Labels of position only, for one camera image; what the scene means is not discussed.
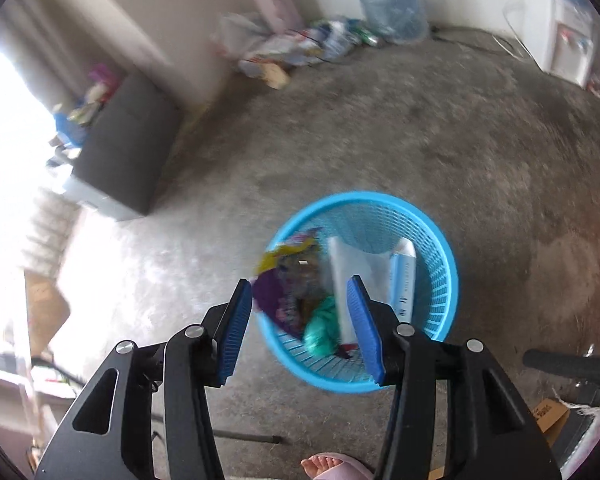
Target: pink slipper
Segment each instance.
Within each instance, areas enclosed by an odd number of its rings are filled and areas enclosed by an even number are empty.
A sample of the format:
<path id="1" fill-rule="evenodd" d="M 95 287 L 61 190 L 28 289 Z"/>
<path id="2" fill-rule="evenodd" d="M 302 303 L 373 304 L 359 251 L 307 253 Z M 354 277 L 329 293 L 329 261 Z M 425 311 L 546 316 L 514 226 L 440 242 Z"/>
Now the pink slipper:
<path id="1" fill-rule="evenodd" d="M 340 453 L 316 453 L 311 458 L 315 456 L 337 458 L 342 460 L 342 463 L 320 473 L 314 480 L 373 480 L 374 478 L 374 474 L 369 469 L 350 456 Z"/>

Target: blue basket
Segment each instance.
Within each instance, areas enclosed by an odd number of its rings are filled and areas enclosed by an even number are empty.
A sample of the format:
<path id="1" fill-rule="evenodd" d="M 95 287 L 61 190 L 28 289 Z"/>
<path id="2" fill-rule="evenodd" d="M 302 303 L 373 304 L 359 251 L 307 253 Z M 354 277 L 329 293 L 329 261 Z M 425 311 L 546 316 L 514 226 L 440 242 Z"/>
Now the blue basket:
<path id="1" fill-rule="evenodd" d="M 413 241 L 418 257 L 413 323 L 443 341 L 458 304 L 458 273 L 451 248 L 436 225 L 413 205 L 391 195 L 353 191 L 325 197 L 293 216 L 270 241 L 272 250 L 296 232 L 320 227 L 322 247 L 331 236 L 367 253 L 393 249 L 401 237 Z M 351 359 L 311 357 L 304 345 L 263 314 L 258 323 L 270 350 L 297 377 L 318 388 L 360 394 L 379 386 L 365 371 L 359 350 Z"/>

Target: teal plastic bag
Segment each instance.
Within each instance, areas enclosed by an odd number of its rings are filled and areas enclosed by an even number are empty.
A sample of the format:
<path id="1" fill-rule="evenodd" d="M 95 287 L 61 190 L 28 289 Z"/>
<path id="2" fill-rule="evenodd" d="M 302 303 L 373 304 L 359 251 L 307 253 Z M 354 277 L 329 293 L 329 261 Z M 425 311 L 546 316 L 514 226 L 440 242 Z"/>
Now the teal plastic bag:
<path id="1" fill-rule="evenodd" d="M 333 296 L 322 300 L 304 327 L 304 347 L 313 357 L 334 355 L 340 344 L 340 325 Z"/>

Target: concrete floor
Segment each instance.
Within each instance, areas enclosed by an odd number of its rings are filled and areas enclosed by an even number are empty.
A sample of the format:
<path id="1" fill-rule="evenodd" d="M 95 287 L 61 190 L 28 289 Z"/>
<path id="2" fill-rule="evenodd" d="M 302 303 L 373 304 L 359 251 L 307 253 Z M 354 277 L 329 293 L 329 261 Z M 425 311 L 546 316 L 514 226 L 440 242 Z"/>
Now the concrete floor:
<path id="1" fill-rule="evenodd" d="M 600 352 L 600 101 L 532 63 L 427 41 L 297 70 L 283 91 L 233 80 L 181 139 L 150 216 L 82 218 L 59 280 L 60 364 L 88 376 L 117 341 L 200 320 L 292 213 L 351 189 L 402 197 L 442 229 L 461 284 L 449 340 L 483 340 L 530 404 L 564 383 L 523 369 L 526 349 Z M 319 451 L 374 464 L 391 396 L 301 383 L 253 320 L 234 377 L 208 393 L 216 428 L 288 439 L 218 440 L 225 473 L 283 479 Z M 441 465 L 439 439 L 434 452 Z"/>

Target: cardboard box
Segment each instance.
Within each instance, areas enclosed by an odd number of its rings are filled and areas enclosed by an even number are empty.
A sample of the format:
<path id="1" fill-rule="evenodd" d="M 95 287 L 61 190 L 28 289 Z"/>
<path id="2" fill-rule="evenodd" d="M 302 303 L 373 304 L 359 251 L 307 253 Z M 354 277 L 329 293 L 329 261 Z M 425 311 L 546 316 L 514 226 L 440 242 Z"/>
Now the cardboard box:
<path id="1" fill-rule="evenodd" d="M 445 468 L 439 467 L 438 469 L 434 469 L 429 473 L 429 477 L 427 480 L 438 480 L 445 475 Z"/>
<path id="2" fill-rule="evenodd" d="M 24 270 L 31 356 L 39 356 L 68 319 L 70 310 L 56 284 L 49 278 Z"/>
<path id="3" fill-rule="evenodd" d="M 557 400 L 543 399 L 531 413 L 549 446 L 552 446 L 567 422 L 569 409 Z"/>

